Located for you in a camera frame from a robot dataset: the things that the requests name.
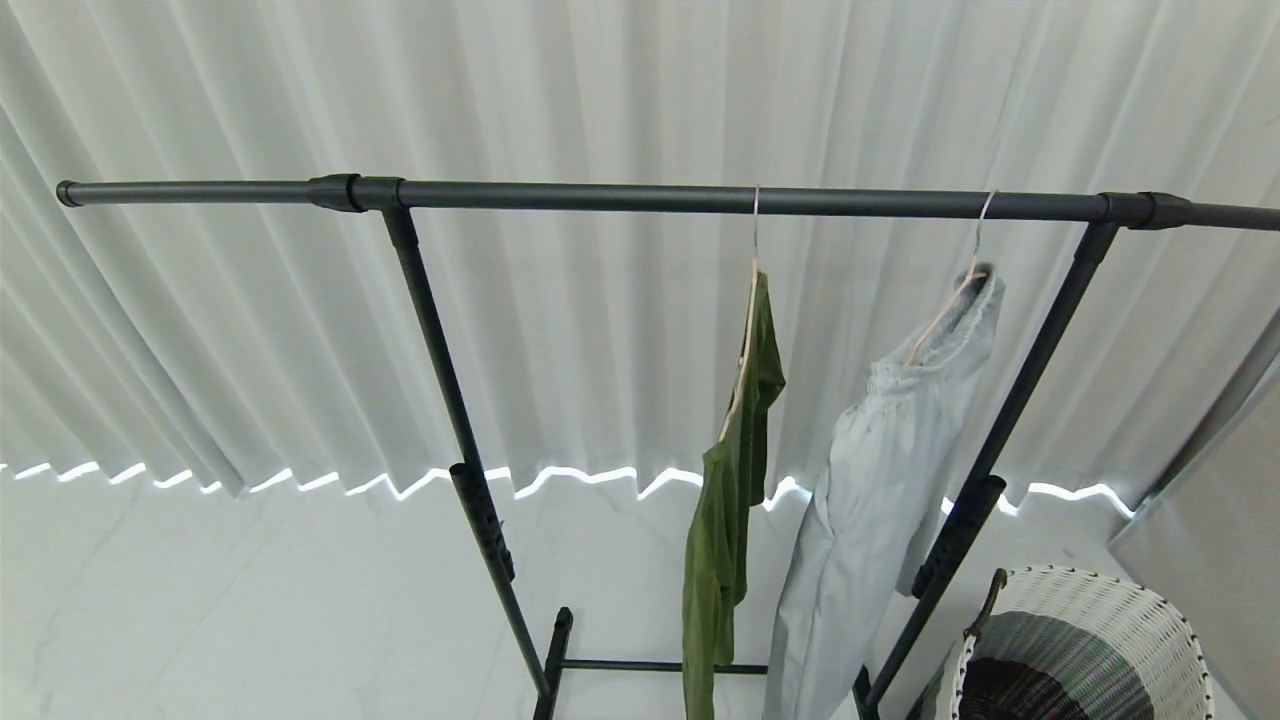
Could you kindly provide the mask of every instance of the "green garment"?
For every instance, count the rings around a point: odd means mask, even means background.
[[[746,518],[764,502],[769,406],[786,379],[773,334],[769,284],[756,274],[742,397],[724,438],[703,455],[703,491],[685,543],[685,715],[712,720],[716,665],[733,661],[733,609],[746,597]]]

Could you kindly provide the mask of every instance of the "laundry basket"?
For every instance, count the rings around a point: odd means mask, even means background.
[[[1196,633],[1147,588],[1053,565],[997,570],[910,720],[1206,720]]]

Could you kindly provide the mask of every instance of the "black clothes rack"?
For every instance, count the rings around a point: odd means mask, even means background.
[[[623,660],[579,660],[567,657],[573,614],[561,607],[556,615],[550,647],[544,660],[529,635],[512,587],[516,570],[503,539],[493,496],[484,479],[484,464],[471,420],[467,418],[462,388],[453,369],[444,328],[436,311],[426,268],[419,251],[411,208],[481,208],[524,210],[608,210],[648,213],[728,213],[750,215],[847,215],[899,218],[977,219],[986,192],[933,192],[897,190],[812,190],[695,186],[621,186],[417,182],[393,177],[333,174],[294,182],[122,182],[77,183],[64,181],[56,188],[63,205],[113,204],[310,204],[329,210],[381,213],[404,281],[422,328],[435,377],[444,395],[462,462],[449,473],[453,487],[471,524],[493,587],[502,601],[507,623],[516,635],[529,675],[538,688],[534,720],[550,720],[556,712],[561,675],[564,670],[639,670],[678,673],[678,662]],[[1280,210],[1234,205],[1197,204],[1162,192],[1103,192],[1098,195],[1044,195],[1001,192],[991,199],[988,219],[1061,220],[1088,223],[1075,258],[1032,343],[1027,360],[1010,388],[996,421],[969,474],[955,506],[943,523],[925,562],[915,575],[911,594],[919,598],[884,667],[872,682],[865,667],[854,684],[854,696],[864,720],[878,720],[879,701],[893,680],[908,652],[915,644],[956,569],[969,552],[1005,482],[992,475],[1032,391],[1053,356],[1059,341],[1094,270],[1111,247],[1120,228],[1157,231],[1180,225],[1280,231]],[[724,665],[717,673],[763,675],[764,665]]]

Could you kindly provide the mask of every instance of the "floor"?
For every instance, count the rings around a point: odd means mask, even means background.
[[[626,480],[554,478],[521,500],[494,489],[539,652],[567,605],[572,656],[678,660],[696,488],[671,483],[644,501]],[[786,495],[751,518],[739,662],[767,659],[804,502]],[[404,501],[288,484],[233,500],[145,477],[5,475],[0,511],[5,720],[531,716],[535,693],[445,483]],[[1103,498],[1030,496],[1016,516],[997,512],[883,716],[902,716],[997,566],[1123,574],[1103,548],[1120,523]],[[895,598],[876,666],[910,607]],[[719,678],[717,716],[759,717],[762,694],[762,678]],[[556,716],[681,717],[680,678],[567,671]],[[1243,716],[1224,697],[1217,717]]]

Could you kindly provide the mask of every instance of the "clothes hanger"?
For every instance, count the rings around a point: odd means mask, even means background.
[[[920,333],[920,338],[915,341],[915,345],[911,346],[911,352],[906,356],[906,363],[905,363],[906,365],[911,365],[913,363],[915,363],[915,355],[920,351],[920,346],[924,345],[924,341],[928,340],[929,334],[933,333],[933,331],[938,327],[938,323],[941,323],[942,318],[947,315],[947,310],[950,310],[951,306],[955,305],[956,300],[960,299],[965,288],[973,284],[974,281],[987,277],[987,273],[977,272],[978,249],[982,246],[982,222],[987,219],[987,208],[991,208],[991,199],[995,197],[997,192],[1000,191],[992,190],[991,192],[988,192],[987,201],[982,204],[982,213],[978,214],[978,227],[974,228],[973,231],[974,234],[973,258],[969,260],[969,270],[965,273],[964,281],[960,283],[959,287],[956,287],[956,291],[951,293],[951,299],[947,300],[947,304],[942,306],[942,310],[938,313],[938,315],[933,318],[933,322],[929,323],[929,327],[924,328],[924,332]]]
[[[742,355],[737,359],[737,382],[733,383],[733,400],[724,413],[719,441],[728,434],[728,419],[742,404],[742,391],[746,387],[746,359],[751,356],[751,327],[755,324],[755,288],[760,277],[760,186],[755,186],[755,201],[751,204],[751,292],[746,301],[746,338],[742,341]]]

